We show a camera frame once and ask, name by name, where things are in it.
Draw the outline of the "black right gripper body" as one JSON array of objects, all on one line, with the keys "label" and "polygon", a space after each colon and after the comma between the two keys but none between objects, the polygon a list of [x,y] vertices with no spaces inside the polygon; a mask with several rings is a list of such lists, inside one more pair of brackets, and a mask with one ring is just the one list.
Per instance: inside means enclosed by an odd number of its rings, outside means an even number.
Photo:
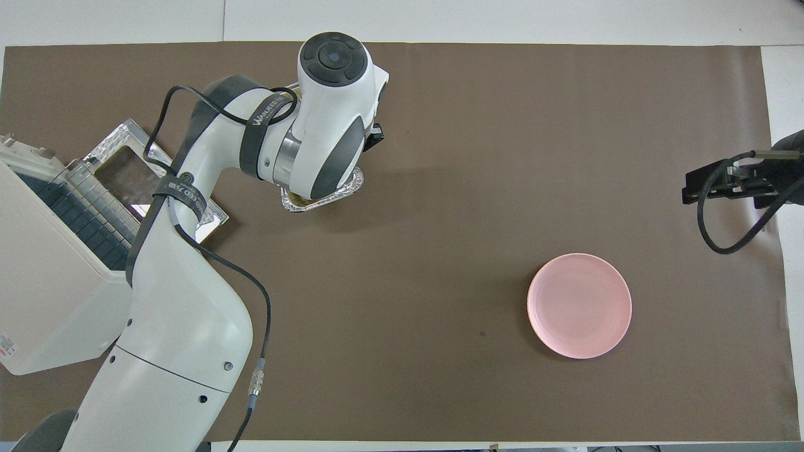
[{"label": "black right gripper body", "polygon": [[769,208],[782,192],[804,177],[804,129],[779,140],[773,151],[796,151],[796,159],[767,158],[746,166],[746,178],[729,177],[726,198],[752,198],[756,209]]}]

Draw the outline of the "aluminium foil tray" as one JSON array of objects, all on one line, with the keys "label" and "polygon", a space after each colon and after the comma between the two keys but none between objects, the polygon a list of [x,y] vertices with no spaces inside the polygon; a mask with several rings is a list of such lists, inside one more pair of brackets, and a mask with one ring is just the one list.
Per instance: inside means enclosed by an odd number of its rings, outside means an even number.
[{"label": "aluminium foil tray", "polygon": [[347,198],[348,196],[353,195],[359,189],[362,188],[364,185],[364,172],[356,166],[354,167],[353,171],[351,172],[350,177],[345,181],[344,186],[339,188],[337,191],[333,192],[330,195],[327,195],[323,198],[319,198],[319,200],[315,200],[314,204],[302,208],[300,206],[296,206],[290,203],[289,194],[291,192],[287,191],[285,188],[280,189],[281,195],[281,204],[285,210],[292,213],[302,213],[302,212],[309,212],[310,210],[321,208],[327,204],[334,203],[342,198]]}]

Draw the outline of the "glass oven door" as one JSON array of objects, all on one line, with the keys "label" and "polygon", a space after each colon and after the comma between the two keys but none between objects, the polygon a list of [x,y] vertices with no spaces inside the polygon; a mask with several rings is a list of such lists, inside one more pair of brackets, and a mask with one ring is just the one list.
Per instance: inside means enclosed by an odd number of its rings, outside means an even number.
[{"label": "glass oven door", "polygon": [[123,230],[135,237],[146,218],[159,180],[166,174],[161,166],[143,158],[148,134],[131,118],[113,129],[81,164],[99,183],[101,192],[112,202],[102,201],[123,223]]}]

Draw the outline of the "cream toaster oven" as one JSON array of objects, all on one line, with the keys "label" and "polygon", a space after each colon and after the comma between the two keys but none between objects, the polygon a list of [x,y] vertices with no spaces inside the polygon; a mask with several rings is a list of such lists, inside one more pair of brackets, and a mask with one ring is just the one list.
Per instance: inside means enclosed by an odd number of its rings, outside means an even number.
[{"label": "cream toaster oven", "polygon": [[100,357],[131,309],[124,270],[108,269],[14,173],[78,166],[0,134],[0,366],[13,375]]}]

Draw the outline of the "brown table mat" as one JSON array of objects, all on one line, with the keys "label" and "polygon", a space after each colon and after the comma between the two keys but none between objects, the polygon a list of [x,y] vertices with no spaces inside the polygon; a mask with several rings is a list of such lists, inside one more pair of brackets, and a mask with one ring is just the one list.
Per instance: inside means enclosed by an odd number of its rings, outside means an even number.
[{"label": "brown table mat", "polygon": [[[770,147],[760,48],[370,43],[385,140],[289,213],[228,169],[207,246],[267,288],[257,440],[628,443],[800,436],[780,240],[704,244],[686,172]],[[625,338],[561,357],[526,315],[552,258],[609,261]]]}]

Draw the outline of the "pink round plate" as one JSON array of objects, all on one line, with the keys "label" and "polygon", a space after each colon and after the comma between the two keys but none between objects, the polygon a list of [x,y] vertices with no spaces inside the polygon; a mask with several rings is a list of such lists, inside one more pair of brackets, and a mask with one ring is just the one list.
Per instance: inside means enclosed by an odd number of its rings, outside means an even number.
[{"label": "pink round plate", "polygon": [[609,261],[581,252],[541,266],[528,286],[525,306],[536,337],[552,352],[574,360],[611,352],[633,318],[625,277]]}]

